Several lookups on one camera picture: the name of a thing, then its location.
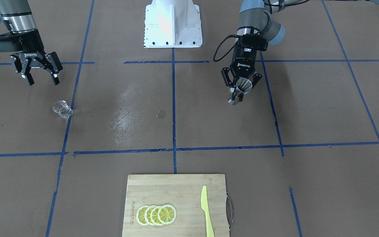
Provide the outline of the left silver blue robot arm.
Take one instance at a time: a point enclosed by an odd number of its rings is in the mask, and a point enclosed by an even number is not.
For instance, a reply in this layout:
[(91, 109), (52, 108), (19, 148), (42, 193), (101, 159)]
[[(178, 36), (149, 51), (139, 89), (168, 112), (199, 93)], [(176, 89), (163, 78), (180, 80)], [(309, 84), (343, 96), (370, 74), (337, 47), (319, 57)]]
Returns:
[(272, 109), (359, 108), (358, 73), (379, 99), (379, 5), (372, 1), (244, 0), (221, 69), (226, 101)]

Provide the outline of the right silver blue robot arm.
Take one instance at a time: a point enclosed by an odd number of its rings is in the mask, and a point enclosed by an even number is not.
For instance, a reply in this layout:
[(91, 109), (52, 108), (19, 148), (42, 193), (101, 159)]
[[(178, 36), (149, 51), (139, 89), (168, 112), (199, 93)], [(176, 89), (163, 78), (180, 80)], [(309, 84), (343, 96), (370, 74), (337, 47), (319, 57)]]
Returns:
[(56, 52), (46, 53), (40, 33), (27, 0), (0, 0), (0, 16), (7, 33), (0, 35), (0, 52), (11, 52), (10, 61), (15, 73), (34, 84), (32, 68), (50, 73), (54, 85), (63, 66)]

